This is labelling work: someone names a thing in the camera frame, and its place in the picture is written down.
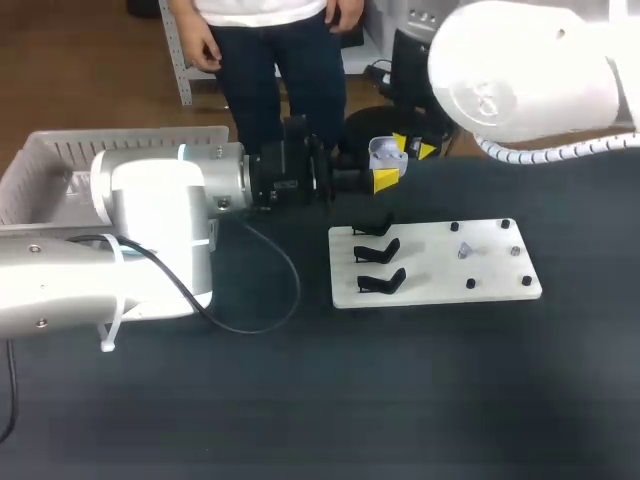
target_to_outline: white spiral cable wrap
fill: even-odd
[[[541,150],[513,150],[474,135],[478,146],[490,157],[516,165],[540,165],[587,157],[603,152],[640,147],[640,134],[625,133]]]

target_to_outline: person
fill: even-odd
[[[170,0],[186,61],[215,72],[248,154],[283,139],[278,66],[292,116],[327,148],[340,140],[346,77],[339,33],[364,0]]]

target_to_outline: white t-shirt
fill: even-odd
[[[194,0],[194,5],[209,25],[271,27],[311,18],[327,0]]]

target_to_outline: black cable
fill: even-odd
[[[0,445],[2,445],[13,433],[18,421],[18,375],[16,373],[16,359],[13,352],[13,341],[7,340],[7,365],[9,368],[9,385],[11,389],[9,421],[2,434],[0,434]]]
[[[209,320],[214,325],[228,332],[238,333],[240,335],[262,335],[264,333],[269,333],[279,329],[284,324],[286,324],[289,321],[289,319],[293,316],[295,311],[298,309],[298,305],[300,304],[302,284],[300,281],[300,276],[298,275],[298,271],[295,265],[293,264],[293,261],[289,258],[289,256],[286,253],[284,253],[284,251],[280,247],[278,247],[278,245],[276,245],[272,240],[264,236],[262,233],[255,230],[253,227],[250,227],[249,225],[244,223],[242,224],[242,226],[247,230],[249,230],[250,232],[252,232],[258,238],[266,242],[268,245],[270,245],[274,250],[276,250],[282,256],[282,258],[285,259],[285,261],[291,268],[291,271],[293,272],[293,275],[296,281],[296,299],[293,302],[293,305],[291,306],[291,308],[289,309],[289,312],[280,320],[277,320],[275,323],[273,323],[269,327],[264,328],[262,330],[240,330],[221,322],[217,318],[213,317],[209,312],[207,312],[202,305],[200,305],[200,302],[198,302],[198,300],[193,296],[193,294],[189,291],[189,289],[182,282],[182,280],[180,280],[176,276],[176,274],[173,273],[171,269],[167,267],[167,265],[162,260],[160,260],[153,252],[150,252],[149,250],[142,247],[140,244],[134,242],[133,240],[129,240],[128,238],[125,238],[122,236],[117,236],[116,240],[120,245],[129,247],[132,250],[135,250],[136,252],[140,253],[141,255],[151,260],[151,262],[153,262],[160,270],[162,270],[162,272],[167,277],[169,277],[169,280],[173,282],[173,284],[184,296],[184,298],[187,299],[187,301],[191,304],[194,310],[196,310],[200,315],[202,315],[205,319]],[[101,235],[82,235],[79,237],[69,238],[67,241],[73,242],[73,243],[84,243],[84,242],[106,242],[107,240]]]

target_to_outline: screw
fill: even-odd
[[[218,200],[218,209],[219,210],[226,210],[227,208],[229,208],[229,205],[231,205],[231,202],[226,198],[222,198],[222,199]]]

